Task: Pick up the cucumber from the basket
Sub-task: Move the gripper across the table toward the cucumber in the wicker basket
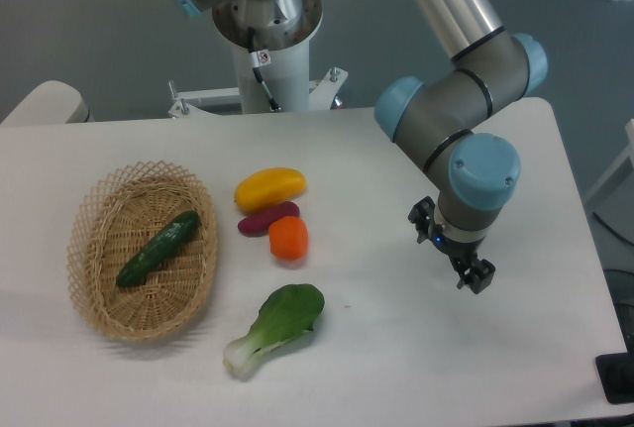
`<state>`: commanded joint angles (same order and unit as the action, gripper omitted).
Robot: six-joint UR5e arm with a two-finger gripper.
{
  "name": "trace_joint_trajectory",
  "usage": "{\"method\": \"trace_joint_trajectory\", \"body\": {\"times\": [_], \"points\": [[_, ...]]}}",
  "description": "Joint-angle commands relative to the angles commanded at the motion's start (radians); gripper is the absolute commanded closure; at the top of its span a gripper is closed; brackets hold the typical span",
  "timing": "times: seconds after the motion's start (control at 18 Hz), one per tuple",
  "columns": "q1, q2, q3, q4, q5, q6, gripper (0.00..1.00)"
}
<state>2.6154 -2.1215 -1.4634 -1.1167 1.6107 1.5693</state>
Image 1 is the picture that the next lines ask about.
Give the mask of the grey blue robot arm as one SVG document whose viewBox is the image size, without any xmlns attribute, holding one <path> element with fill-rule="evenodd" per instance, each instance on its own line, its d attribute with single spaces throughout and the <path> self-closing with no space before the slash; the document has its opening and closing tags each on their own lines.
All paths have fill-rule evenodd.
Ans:
<svg viewBox="0 0 634 427">
<path fill-rule="evenodd" d="M 307 44 L 322 20 L 320 0 L 176 0 L 190 16 L 213 14 L 234 49 L 245 113 L 308 111 L 334 98 L 311 86 Z M 409 221 L 420 240 L 445 254 L 460 286 L 487 288 L 494 265 L 477 250 L 512 196 L 520 159 L 506 140 L 476 127 L 520 100 L 545 78 L 542 46 L 503 27 L 488 0 L 417 0 L 453 63 L 443 79 L 404 77 L 374 106 L 381 129 L 438 189 L 415 204 Z"/>
</svg>

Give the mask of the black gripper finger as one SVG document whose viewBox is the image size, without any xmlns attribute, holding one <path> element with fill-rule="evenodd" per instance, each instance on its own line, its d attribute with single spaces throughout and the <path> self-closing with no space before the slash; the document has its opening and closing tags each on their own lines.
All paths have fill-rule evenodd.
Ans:
<svg viewBox="0 0 634 427">
<path fill-rule="evenodd" d="M 488 288 L 495 274 L 495 266 L 477 254 L 453 258 L 453 269 L 459 276 L 457 289 L 468 287 L 473 294 Z"/>
<path fill-rule="evenodd" d="M 417 202 L 410 210 L 407 218 L 414 225 L 417 233 L 417 243 L 431 241 L 435 243 L 436 223 L 434 218 L 435 203 L 429 196 Z"/>
</svg>

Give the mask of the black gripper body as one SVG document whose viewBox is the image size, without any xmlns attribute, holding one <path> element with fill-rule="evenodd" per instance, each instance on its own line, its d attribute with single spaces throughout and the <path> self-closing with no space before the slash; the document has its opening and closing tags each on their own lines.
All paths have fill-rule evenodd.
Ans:
<svg viewBox="0 0 634 427">
<path fill-rule="evenodd" d="M 450 259 L 470 260 L 483 240 L 483 230 L 460 229 L 442 218 L 432 217 L 426 232 L 434 247 Z"/>
</svg>

